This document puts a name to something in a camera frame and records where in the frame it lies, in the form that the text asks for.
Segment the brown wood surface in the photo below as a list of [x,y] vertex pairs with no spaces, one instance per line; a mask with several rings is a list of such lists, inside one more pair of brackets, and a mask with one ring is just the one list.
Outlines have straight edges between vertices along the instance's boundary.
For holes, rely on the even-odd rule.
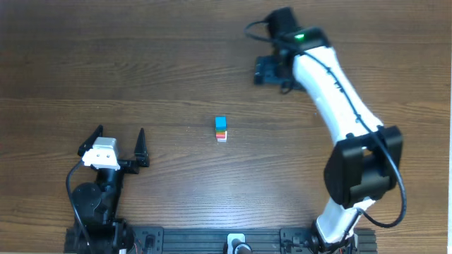
[[[408,213],[380,253],[445,253],[451,4],[435,1],[0,1],[0,251],[61,252],[64,180],[98,124],[151,165],[119,214],[171,228],[309,226],[328,199],[331,139],[309,96],[252,83],[270,46],[243,27],[281,6],[322,27],[369,108],[404,135]],[[228,141],[217,144],[214,116]],[[73,186],[93,181],[79,170]],[[370,209],[389,222],[397,190]]]

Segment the white plastic part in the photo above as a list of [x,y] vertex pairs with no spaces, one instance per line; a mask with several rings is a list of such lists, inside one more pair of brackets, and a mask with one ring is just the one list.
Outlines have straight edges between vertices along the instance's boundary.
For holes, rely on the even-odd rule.
[[84,165],[91,165],[96,169],[114,169],[119,170],[118,149],[116,138],[96,138],[93,148],[89,149],[82,157]]
[[[350,81],[340,68],[335,51],[332,47],[317,47],[307,51],[318,60],[325,63],[334,72],[343,89],[346,91],[355,109],[361,115],[368,127],[377,131],[377,126],[383,123],[376,118],[362,103]],[[355,136],[364,135],[366,129],[357,122],[350,104],[340,88],[335,84],[334,78],[326,69],[306,55],[296,56],[293,63],[293,75],[303,85],[313,99],[331,133],[335,145],[346,138],[348,133]]]
[[[319,231],[323,242],[325,243],[337,243],[340,242],[347,231],[347,228],[357,214],[357,207],[363,209],[364,211],[375,203],[375,200],[367,198],[359,203],[353,205],[353,207],[344,209],[342,205],[336,204],[332,198],[328,201],[323,210],[323,213],[317,218],[316,226]],[[354,234],[354,227],[359,221],[358,216],[356,222],[353,224],[350,231],[345,238],[349,238]]]
[[[338,78],[358,114],[361,115],[362,120],[372,131],[377,131],[377,126],[383,126],[383,123],[362,103],[350,81],[340,68],[332,47],[317,47],[307,52],[331,68],[331,72]],[[344,93],[340,91],[333,76],[321,64],[307,55],[296,56],[292,71],[295,79],[303,85],[320,111],[330,131],[334,145],[346,139],[348,133],[354,136],[368,133],[362,124],[357,121],[350,103]],[[357,214],[357,207],[366,210],[374,203],[374,200],[367,198],[362,202],[356,203],[351,208],[344,209],[342,205],[335,203],[330,198],[323,214],[316,220],[316,227],[323,242],[337,243],[342,240],[344,234],[347,234],[346,238],[351,237],[354,234],[353,229],[360,216],[351,227],[351,230],[346,231],[349,225],[353,223],[353,219]]]

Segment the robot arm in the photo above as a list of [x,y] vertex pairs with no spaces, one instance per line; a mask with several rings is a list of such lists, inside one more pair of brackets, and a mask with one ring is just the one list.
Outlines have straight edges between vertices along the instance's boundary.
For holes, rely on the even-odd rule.
[[[402,136],[395,126],[384,128],[364,105],[320,29],[298,26],[290,8],[272,12],[261,23],[267,24],[270,39],[247,33],[250,26],[245,31],[254,39],[271,42],[274,54],[257,58],[254,82],[277,84],[282,91],[305,90],[335,145],[324,171],[331,198],[313,223],[317,239],[310,244],[314,253],[332,251],[353,236],[362,212],[395,187],[396,176],[380,144],[398,167]],[[376,143],[375,136],[381,142]]]

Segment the wooden tabletop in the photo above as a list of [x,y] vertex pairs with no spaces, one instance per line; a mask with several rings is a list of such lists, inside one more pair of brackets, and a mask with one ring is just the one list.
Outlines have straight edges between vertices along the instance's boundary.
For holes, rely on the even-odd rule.
[[[119,208],[132,224],[310,226],[328,200],[328,129],[303,92],[253,85],[271,48],[242,33],[282,6],[325,30],[362,100],[403,132],[407,216],[359,227],[376,230],[380,253],[445,253],[447,0],[0,1],[0,251],[63,250],[64,181],[98,124],[124,157],[145,129],[151,165],[126,176]],[[83,168],[72,184],[94,178]],[[369,213],[390,222],[399,209],[395,189]]]

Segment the green light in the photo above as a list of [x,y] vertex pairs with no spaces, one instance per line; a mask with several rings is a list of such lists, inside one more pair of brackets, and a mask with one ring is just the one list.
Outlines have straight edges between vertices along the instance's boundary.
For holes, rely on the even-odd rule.
[[304,34],[295,35],[295,39],[297,40],[303,40]]

